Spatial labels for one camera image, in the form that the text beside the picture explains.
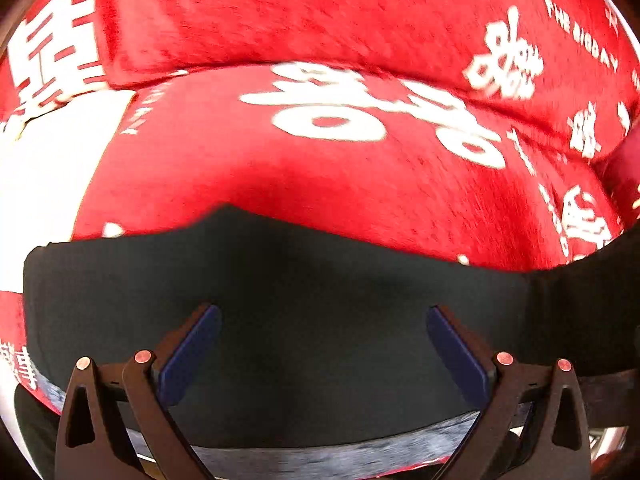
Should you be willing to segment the black pants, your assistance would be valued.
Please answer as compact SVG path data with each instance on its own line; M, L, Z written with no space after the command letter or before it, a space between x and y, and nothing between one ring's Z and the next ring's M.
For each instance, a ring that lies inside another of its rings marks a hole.
M216 307L158 385L222 478L356 479L450 453L480 404L428 339L436 304L524 363L569 360L591 427L639 409L637 229L566 266L504 272L224 207L177 231L36 248L23 286L54 398L81 356L122 362Z

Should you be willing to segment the dark red small cushion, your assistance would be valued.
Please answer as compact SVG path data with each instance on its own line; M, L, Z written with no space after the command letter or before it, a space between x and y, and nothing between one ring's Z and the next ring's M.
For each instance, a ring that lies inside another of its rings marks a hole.
M623 142L600 162L600 176L625 229L639 220L640 131L635 125Z

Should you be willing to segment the red white printed bedspread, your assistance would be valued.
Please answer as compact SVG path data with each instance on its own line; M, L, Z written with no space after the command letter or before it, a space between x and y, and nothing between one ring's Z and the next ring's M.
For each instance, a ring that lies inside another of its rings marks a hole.
M553 146L431 82L307 61L190 68L3 127L1 357L38 474L56 479L66 391L51 396L27 347L34 249L177 231L233 207L462 266L550 270L637 229L599 174L612 151L595 146Z

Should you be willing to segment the red printed pillow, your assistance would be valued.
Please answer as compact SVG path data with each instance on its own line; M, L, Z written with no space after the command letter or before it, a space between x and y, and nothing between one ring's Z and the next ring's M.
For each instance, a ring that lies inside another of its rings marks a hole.
M1 123L205 66L307 61L407 76L607 155L639 119L610 0L39 0L1 62Z

